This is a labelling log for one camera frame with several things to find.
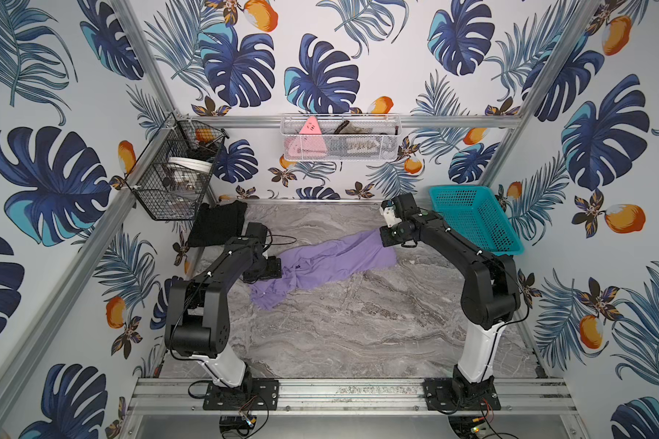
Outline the purple t-shirt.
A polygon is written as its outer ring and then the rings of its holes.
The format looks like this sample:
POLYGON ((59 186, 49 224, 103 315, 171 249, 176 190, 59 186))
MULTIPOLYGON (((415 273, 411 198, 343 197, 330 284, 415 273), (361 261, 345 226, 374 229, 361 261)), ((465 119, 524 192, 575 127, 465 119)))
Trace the purple t-shirt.
POLYGON ((282 276, 251 285, 252 303, 264 310, 273 309, 296 290, 309 291, 346 280, 357 273, 397 265, 395 250, 384 247, 380 230, 368 230, 338 240, 289 249, 278 258, 282 276))

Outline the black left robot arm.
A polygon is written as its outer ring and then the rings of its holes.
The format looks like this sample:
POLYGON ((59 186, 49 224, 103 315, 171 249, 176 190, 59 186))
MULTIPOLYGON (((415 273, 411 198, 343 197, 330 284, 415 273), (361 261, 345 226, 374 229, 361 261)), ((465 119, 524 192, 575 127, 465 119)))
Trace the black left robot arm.
POLYGON ((228 293, 239 280, 252 285, 282 276, 280 259, 267 256, 270 236, 267 226, 252 222, 243 236, 225 243, 221 255, 203 273, 171 284, 166 349, 176 360, 200 364, 219 387, 243 388, 247 381, 245 362, 228 345, 228 293))

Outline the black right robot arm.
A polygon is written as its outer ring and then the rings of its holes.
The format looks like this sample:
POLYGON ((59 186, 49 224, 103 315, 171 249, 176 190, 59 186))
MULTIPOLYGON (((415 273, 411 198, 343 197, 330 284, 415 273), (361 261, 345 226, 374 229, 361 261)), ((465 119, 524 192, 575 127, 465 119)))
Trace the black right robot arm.
POLYGON ((380 228, 385 247, 423 243, 461 273, 464 284, 459 304, 468 328, 454 375, 468 383, 488 380, 503 329, 521 307, 514 260, 471 243, 433 211, 401 212, 397 205, 386 201, 381 205, 381 214, 386 221, 380 228))

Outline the folded black t-shirt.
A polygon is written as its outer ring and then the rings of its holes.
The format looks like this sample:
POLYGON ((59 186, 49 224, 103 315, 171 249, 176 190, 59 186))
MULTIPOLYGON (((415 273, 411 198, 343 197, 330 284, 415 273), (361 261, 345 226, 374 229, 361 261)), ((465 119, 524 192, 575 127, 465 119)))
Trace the folded black t-shirt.
POLYGON ((218 246, 240 237, 246 211, 247 204, 239 200, 215 207, 202 203, 190 231, 188 245, 191 248, 218 246))

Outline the teal plastic basket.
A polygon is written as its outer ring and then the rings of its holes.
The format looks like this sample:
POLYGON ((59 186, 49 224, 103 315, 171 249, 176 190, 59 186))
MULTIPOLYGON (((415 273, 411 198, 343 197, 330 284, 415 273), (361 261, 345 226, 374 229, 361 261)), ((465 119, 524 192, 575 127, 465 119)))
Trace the teal plastic basket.
POLYGON ((524 253, 523 243, 490 188, 439 186, 428 193, 433 210, 483 250, 507 256, 524 253))

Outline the white bowl in basket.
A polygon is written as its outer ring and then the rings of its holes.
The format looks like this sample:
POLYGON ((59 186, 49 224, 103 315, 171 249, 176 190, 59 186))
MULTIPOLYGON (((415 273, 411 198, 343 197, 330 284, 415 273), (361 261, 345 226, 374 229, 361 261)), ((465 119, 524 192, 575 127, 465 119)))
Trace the white bowl in basket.
POLYGON ((186 157, 170 157, 168 159, 168 164, 182 166, 183 168, 201 174, 209 174, 212 170, 212 163, 186 157))

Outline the pink triangular item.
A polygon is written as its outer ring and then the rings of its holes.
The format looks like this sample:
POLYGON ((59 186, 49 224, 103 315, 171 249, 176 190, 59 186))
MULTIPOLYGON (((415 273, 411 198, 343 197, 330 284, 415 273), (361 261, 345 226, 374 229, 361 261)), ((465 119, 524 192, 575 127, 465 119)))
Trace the pink triangular item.
POLYGON ((308 117, 296 133, 285 135, 284 157, 290 161, 322 158, 328 148, 316 116, 308 117))

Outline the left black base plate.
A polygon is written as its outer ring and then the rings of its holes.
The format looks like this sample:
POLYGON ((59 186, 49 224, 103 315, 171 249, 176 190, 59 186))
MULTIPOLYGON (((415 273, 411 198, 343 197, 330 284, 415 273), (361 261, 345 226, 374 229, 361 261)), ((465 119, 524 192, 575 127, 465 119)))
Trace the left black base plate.
POLYGON ((236 388, 216 386, 212 383, 205 391, 204 411, 276 411, 280 381, 251 378, 236 388))

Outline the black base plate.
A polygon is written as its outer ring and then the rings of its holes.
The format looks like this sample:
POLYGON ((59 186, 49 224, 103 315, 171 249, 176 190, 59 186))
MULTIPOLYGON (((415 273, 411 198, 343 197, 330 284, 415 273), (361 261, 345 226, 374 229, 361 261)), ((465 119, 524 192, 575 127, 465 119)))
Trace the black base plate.
POLYGON ((494 387, 494 377, 478 383, 467 383, 462 378, 426 379, 422 387, 430 411, 457 413, 502 409, 494 387))
POLYGON ((212 383, 205 391, 204 411, 276 411, 280 381, 251 378, 236 388, 216 386, 212 383))

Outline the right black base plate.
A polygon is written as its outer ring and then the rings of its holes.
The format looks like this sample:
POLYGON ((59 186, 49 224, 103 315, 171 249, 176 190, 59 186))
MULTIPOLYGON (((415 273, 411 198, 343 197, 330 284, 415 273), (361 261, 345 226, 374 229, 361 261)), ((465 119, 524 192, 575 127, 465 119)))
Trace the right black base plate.
POLYGON ((494 377, 478 383, 467 383, 462 378, 426 379, 422 387, 430 411, 457 413, 502 409, 494 387, 494 377))

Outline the aluminium frame bar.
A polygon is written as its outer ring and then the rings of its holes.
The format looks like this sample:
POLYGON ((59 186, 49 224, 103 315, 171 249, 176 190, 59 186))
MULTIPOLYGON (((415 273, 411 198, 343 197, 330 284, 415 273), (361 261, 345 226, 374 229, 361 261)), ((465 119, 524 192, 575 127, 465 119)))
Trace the aluminium frame bar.
MULTIPOLYGON (((315 115, 319 121, 341 122, 349 120, 352 123, 390 122, 399 123, 402 128, 499 128, 514 129, 523 122, 518 116, 485 116, 485 115, 456 115, 456 116, 434 116, 434 115, 315 115)), ((281 115, 227 115, 227 116, 195 116, 179 115, 179 119, 198 121, 210 126, 222 128, 245 128, 245 129, 267 129, 280 128, 285 121, 305 120, 309 115, 300 113, 282 113, 281 115)))

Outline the aluminium front rail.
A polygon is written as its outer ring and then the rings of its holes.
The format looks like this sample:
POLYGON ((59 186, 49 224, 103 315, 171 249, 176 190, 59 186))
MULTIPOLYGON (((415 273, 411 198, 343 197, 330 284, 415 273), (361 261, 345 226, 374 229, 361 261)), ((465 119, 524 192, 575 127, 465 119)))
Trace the aluminium front rail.
MULTIPOLYGON (((426 379, 280 379, 278 409, 250 411, 283 415, 437 415, 425 403, 426 379)), ((498 379, 500 411, 456 415, 575 415, 578 410, 560 379, 498 379)), ((135 386, 128 411, 133 415, 236 414, 204 411, 208 385, 186 379, 143 379, 135 386)))

